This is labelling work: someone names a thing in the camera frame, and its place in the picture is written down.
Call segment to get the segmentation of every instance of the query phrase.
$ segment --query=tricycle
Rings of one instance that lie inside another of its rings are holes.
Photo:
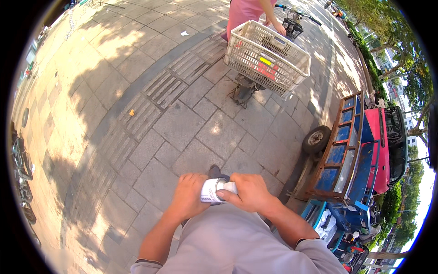
[[[388,191],[406,171],[403,114],[397,106],[367,106],[359,91],[341,99],[332,130],[311,130],[302,148],[314,168],[303,172],[286,206],[309,221],[345,269],[356,273],[366,250],[360,241],[346,239],[370,235],[376,215],[373,195]]]

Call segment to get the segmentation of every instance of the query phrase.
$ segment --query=shoe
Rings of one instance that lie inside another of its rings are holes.
[[[218,178],[219,176],[220,176],[220,168],[217,165],[213,164],[210,167],[210,170],[208,171],[208,177],[209,178]]]

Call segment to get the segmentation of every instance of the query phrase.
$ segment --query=woman's hand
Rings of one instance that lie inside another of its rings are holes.
[[[283,36],[286,36],[286,29],[283,27],[283,25],[278,22],[277,20],[272,23],[274,25],[274,28],[277,30],[277,32]]]
[[[280,203],[268,192],[265,181],[260,175],[233,173],[230,180],[236,182],[239,195],[227,190],[218,190],[216,194],[244,211],[264,215],[266,210]]]
[[[206,210],[210,203],[202,203],[200,197],[201,188],[207,179],[207,175],[200,173],[182,175],[166,212],[182,222]]]
[[[266,21],[263,23],[263,25],[269,27],[270,24],[271,24],[271,20],[266,16]]]

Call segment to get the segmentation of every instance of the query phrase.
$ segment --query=white spray can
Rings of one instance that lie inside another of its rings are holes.
[[[216,195],[216,191],[225,189],[237,194],[236,182],[227,182],[224,178],[208,179],[201,189],[201,202],[220,203],[225,200]]]

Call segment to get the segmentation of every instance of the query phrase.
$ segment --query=plastic basket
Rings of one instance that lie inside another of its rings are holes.
[[[262,24],[249,20],[231,30],[224,64],[283,96],[310,74],[309,53]]]

